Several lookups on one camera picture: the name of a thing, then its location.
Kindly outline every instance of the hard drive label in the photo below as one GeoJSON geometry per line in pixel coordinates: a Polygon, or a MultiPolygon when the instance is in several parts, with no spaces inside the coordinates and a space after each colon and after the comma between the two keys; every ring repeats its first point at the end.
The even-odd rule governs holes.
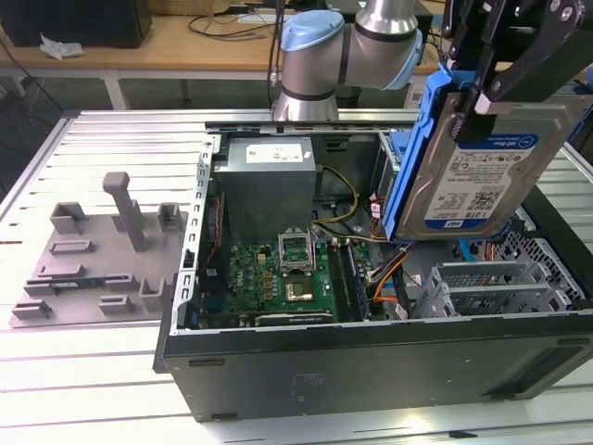
{"type": "Polygon", "coordinates": [[[509,173],[537,143],[535,134],[496,134],[455,148],[424,217],[431,228],[473,227],[487,220],[511,185],[509,173]]]}

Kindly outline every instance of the wooden desk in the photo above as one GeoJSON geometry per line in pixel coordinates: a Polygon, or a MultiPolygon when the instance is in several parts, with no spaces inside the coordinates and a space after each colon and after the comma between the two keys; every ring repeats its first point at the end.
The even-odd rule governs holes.
{"type": "MultiPolygon", "coordinates": [[[[11,54],[36,77],[99,78],[105,82],[114,109],[128,109],[120,79],[226,79],[264,80],[268,69],[271,33],[258,30],[261,39],[223,42],[190,32],[184,17],[153,17],[150,33],[138,49],[85,47],[81,57],[56,60],[37,47],[17,48],[7,36],[0,38],[11,54]]],[[[198,29],[206,27],[198,22],[198,29]]],[[[212,23],[208,32],[225,33],[249,29],[253,23],[212,23]]],[[[412,81],[423,88],[425,77],[436,70],[435,51],[425,52],[412,81]]],[[[0,48],[0,76],[22,77],[22,71],[0,48]]],[[[24,95],[19,82],[12,83],[24,95]]],[[[187,82],[182,83],[184,98],[189,98],[187,82]]]]}

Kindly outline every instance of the floor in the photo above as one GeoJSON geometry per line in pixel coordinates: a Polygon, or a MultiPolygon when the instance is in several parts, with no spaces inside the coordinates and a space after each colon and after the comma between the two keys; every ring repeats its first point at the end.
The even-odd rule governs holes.
{"type": "MultiPolygon", "coordinates": [[[[64,109],[111,109],[102,81],[93,79],[40,79],[44,88],[64,109]]],[[[183,102],[179,82],[124,80],[122,87],[132,108],[267,108],[264,81],[190,81],[192,101],[183,102]]],[[[43,143],[60,112],[31,83],[27,96],[0,99],[0,198],[6,195],[43,143]]],[[[0,96],[5,90],[0,84],[0,96]]],[[[400,108],[405,90],[362,90],[359,108],[400,108]]],[[[347,100],[338,103],[349,107],[347,100]]]]}

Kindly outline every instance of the black computer case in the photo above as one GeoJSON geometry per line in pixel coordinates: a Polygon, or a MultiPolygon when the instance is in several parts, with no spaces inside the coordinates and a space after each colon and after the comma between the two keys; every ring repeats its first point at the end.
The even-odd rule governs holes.
{"type": "Polygon", "coordinates": [[[2,27],[15,46],[41,34],[83,46],[137,48],[150,31],[148,0],[0,0],[2,27]]]}
{"type": "MultiPolygon", "coordinates": [[[[591,252],[537,187],[524,209],[586,292],[575,309],[591,309],[591,252]]],[[[168,337],[165,328],[158,359],[199,422],[525,400],[590,360],[592,321],[575,311],[168,337]]]]}

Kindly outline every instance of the white label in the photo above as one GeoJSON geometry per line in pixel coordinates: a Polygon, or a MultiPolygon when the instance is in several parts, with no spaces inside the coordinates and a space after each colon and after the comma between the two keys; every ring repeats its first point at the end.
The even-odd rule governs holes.
{"type": "Polygon", "coordinates": [[[416,284],[416,286],[422,286],[423,285],[423,278],[419,274],[412,275],[410,277],[410,279],[411,279],[411,281],[413,281],[416,284]]]}
{"type": "Polygon", "coordinates": [[[78,287],[78,285],[76,283],[52,283],[52,287],[78,287]]]}
{"type": "Polygon", "coordinates": [[[247,164],[267,162],[302,162],[300,144],[253,144],[247,146],[247,164]]]}
{"type": "Polygon", "coordinates": [[[461,227],[465,220],[492,215],[511,185],[509,171],[529,156],[532,148],[471,150],[457,147],[433,196],[426,220],[446,220],[447,228],[461,227]]]}
{"type": "Polygon", "coordinates": [[[399,320],[408,320],[408,311],[406,311],[399,303],[396,304],[396,315],[399,320]]]}
{"type": "Polygon", "coordinates": [[[373,202],[371,204],[371,214],[373,216],[373,218],[381,218],[381,204],[378,204],[376,202],[373,202]]]}

